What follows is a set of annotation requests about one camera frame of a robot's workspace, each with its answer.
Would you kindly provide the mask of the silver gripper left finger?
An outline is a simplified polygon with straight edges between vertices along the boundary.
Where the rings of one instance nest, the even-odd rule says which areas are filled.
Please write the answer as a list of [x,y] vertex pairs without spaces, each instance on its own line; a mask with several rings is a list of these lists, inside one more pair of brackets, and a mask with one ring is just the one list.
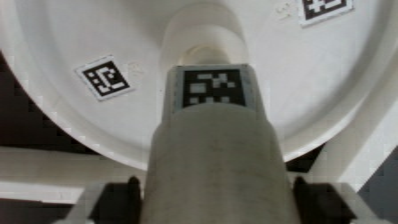
[[89,185],[72,211],[56,224],[139,224],[141,180]]

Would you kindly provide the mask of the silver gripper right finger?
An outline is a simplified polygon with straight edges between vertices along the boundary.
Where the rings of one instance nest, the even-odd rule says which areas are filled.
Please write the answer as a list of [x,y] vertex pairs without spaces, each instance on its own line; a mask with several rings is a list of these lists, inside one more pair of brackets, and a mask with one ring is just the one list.
[[295,178],[294,195],[303,224],[386,224],[347,183]]

